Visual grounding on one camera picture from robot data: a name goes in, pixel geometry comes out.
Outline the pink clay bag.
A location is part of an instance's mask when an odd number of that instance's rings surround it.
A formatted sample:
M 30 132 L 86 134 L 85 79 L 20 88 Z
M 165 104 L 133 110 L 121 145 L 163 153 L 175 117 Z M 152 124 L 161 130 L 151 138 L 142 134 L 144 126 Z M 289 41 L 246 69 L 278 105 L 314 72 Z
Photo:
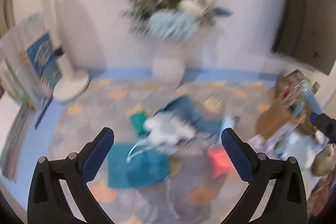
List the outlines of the pink clay bag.
M 207 151 L 210 159 L 213 178 L 217 178 L 232 171 L 232 162 L 224 148 L 212 148 Z

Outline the black television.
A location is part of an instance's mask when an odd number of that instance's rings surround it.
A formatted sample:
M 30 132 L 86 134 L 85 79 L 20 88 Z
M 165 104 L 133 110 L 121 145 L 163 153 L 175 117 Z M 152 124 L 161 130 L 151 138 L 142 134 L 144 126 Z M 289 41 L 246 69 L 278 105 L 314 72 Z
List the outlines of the black television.
M 335 0 L 285 0 L 272 51 L 328 76 L 335 64 Z

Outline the light blue tape roll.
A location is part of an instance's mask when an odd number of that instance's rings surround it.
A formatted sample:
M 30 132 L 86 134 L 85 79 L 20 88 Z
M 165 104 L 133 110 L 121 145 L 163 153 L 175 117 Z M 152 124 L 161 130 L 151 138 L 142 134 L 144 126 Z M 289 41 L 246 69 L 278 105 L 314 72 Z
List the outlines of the light blue tape roll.
M 224 131 L 227 128 L 234 129 L 234 127 L 235 127 L 235 119 L 230 115 L 224 115 L 222 117 L 221 131 Z

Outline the cream tube package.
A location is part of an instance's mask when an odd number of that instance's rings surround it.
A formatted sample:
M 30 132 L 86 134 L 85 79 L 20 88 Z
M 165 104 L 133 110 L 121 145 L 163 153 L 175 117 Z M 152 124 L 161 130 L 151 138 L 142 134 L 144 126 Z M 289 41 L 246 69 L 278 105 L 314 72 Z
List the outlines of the cream tube package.
M 213 116 L 221 116 L 225 111 L 225 102 L 224 100 L 218 96 L 217 94 L 213 94 L 206 98 L 203 102 L 204 110 Z

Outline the white desk lamp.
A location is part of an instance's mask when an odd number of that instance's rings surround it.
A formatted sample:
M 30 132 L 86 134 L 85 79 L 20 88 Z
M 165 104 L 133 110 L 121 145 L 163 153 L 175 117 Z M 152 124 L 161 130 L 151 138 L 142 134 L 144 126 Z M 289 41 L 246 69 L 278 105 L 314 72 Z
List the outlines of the white desk lamp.
M 62 74 L 53 90 L 53 98 L 60 103 L 68 103 L 78 98 L 88 87 L 90 76 L 87 70 L 76 70 L 71 64 L 62 45 L 55 21 L 51 0 L 41 0 L 46 27 L 49 30 L 54 53 Z

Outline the green small box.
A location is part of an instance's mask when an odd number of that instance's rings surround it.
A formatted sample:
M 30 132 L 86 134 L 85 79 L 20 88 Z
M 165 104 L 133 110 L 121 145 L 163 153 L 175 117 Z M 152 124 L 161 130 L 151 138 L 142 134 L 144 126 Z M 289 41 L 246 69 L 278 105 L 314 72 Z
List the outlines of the green small box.
M 149 135 L 149 132 L 144 128 L 145 121 L 147 120 L 145 112 L 134 113 L 129 117 L 129 120 L 138 136 Z

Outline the stack of books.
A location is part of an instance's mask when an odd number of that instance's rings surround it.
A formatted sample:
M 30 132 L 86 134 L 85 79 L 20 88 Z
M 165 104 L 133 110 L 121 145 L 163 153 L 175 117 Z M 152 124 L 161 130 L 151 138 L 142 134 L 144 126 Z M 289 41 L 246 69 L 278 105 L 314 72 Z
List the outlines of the stack of books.
M 42 84 L 27 55 L 27 48 L 46 32 L 43 16 L 37 13 L 1 37 L 1 84 L 19 108 L 1 152 L 1 173 L 13 182 L 29 124 L 52 98 L 53 90 Z

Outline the white fluffy plush cloud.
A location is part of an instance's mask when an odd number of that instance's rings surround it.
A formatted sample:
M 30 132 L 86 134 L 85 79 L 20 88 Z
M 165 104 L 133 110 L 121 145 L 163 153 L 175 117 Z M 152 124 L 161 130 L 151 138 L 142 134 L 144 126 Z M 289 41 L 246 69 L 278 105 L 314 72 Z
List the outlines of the white fluffy plush cloud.
M 143 127 L 149 132 L 147 138 L 153 145 L 176 145 L 182 140 L 191 140 L 197 133 L 193 126 L 170 112 L 159 112 L 147 118 Z

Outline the teal blue cloth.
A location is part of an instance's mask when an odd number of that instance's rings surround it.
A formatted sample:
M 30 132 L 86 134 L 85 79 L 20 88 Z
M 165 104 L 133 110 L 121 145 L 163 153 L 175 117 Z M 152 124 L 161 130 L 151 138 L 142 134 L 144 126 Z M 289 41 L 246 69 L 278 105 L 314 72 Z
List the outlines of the teal blue cloth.
M 197 132 L 209 133 L 211 136 L 219 133 L 222 126 L 221 118 L 210 118 L 189 96 L 181 96 L 172 100 L 155 114 L 158 113 L 170 113 L 193 126 Z

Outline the white ribbed vase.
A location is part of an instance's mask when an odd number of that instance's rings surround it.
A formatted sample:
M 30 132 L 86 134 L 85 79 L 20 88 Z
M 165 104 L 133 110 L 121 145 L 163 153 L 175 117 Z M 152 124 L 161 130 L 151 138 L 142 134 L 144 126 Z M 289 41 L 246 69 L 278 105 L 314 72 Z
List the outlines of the white ribbed vase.
M 161 84 L 177 87 L 186 71 L 186 58 L 182 42 L 163 42 L 152 63 L 153 77 Z

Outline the blue white artificial flowers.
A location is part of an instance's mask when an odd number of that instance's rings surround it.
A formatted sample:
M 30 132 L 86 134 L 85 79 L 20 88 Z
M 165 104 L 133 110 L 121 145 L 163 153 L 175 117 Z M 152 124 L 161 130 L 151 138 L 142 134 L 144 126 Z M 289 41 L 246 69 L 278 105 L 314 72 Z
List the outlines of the blue white artificial flowers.
M 151 35 L 161 40 L 184 41 L 199 30 L 212 26 L 217 17 L 233 12 L 217 0 L 128 0 L 122 17 L 131 22 L 130 33 Z

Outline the teal drawstring pouch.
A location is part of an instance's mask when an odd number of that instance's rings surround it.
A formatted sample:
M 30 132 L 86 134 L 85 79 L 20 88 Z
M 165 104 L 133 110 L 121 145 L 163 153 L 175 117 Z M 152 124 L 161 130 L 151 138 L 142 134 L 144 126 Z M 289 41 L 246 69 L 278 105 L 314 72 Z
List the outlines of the teal drawstring pouch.
M 135 145 L 114 144 L 107 160 L 109 188 L 145 189 L 163 183 L 169 210 L 175 219 L 180 218 L 174 207 L 167 153 L 146 145 L 142 140 Z

